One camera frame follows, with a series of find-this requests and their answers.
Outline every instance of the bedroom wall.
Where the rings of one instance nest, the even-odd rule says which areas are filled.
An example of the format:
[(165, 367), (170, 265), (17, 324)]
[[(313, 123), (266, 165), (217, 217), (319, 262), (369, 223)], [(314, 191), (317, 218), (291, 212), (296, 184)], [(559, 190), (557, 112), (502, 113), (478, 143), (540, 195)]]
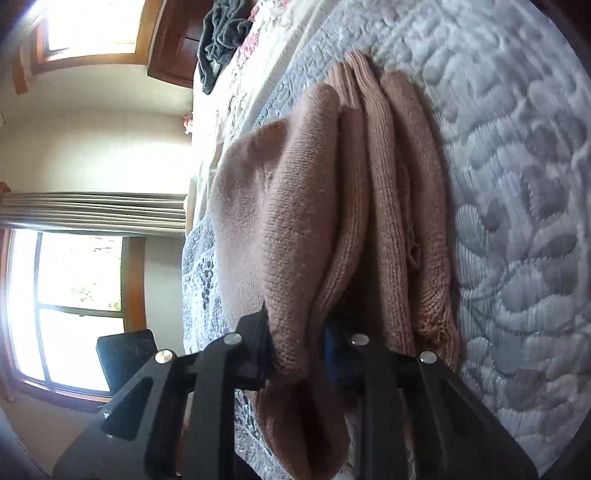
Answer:
[(146, 241), (144, 296), (146, 323), (158, 348), (184, 355), (181, 256), (184, 241), (152, 236)]
[(7, 122), (56, 112), (103, 110), (184, 115), (191, 89), (148, 77), (143, 65), (88, 65), (43, 73), (17, 95), (12, 75), (0, 79), (0, 112)]
[(0, 179), (15, 192), (185, 193), (182, 118), (88, 110), (7, 121)]

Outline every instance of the window pane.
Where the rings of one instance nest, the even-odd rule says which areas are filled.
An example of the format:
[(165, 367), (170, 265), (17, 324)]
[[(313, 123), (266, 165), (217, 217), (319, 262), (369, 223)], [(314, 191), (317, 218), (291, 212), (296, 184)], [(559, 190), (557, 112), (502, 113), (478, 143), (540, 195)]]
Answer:
[(133, 53), (143, 7), (144, 0), (50, 0), (48, 47), (69, 48), (67, 57)]
[(35, 331), (33, 276), (37, 232), (14, 230), (8, 277), (8, 326), (12, 352), (19, 371), (45, 380)]
[(124, 332), (123, 319), (41, 309), (41, 336), (51, 380), (89, 390), (109, 391), (96, 341)]
[(44, 233), (39, 302), (120, 311), (122, 241), (120, 236)]

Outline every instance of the curtain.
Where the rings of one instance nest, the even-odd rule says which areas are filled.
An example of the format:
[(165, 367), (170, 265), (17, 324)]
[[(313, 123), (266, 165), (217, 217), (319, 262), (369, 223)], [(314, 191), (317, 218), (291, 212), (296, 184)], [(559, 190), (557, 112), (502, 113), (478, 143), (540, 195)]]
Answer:
[(184, 199), (148, 193), (2, 193), (0, 228), (183, 237)]

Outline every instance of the folded sweater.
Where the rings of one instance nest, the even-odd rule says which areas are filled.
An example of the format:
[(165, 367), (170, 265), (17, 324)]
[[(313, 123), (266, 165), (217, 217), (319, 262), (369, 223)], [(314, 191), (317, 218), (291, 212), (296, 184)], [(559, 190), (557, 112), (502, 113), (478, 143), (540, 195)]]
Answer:
[(443, 172), (413, 87), (399, 73), (378, 81), (351, 53), (290, 116), (230, 147), (209, 213), (228, 323), (268, 310), (275, 369), (255, 395), (265, 439), (296, 479), (333, 478), (349, 436), (320, 360), (329, 314), (457, 366)]

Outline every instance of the dark gray towel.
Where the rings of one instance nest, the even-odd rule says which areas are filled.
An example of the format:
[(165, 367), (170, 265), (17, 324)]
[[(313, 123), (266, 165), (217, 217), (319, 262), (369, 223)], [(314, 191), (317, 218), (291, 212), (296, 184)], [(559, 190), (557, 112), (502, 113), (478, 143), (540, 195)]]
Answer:
[(215, 0), (205, 15), (197, 56), (199, 78), (206, 95), (212, 92), (219, 74), (213, 72), (211, 62), (222, 66), (230, 62), (251, 30), (252, 22), (246, 20), (250, 11), (250, 0)]

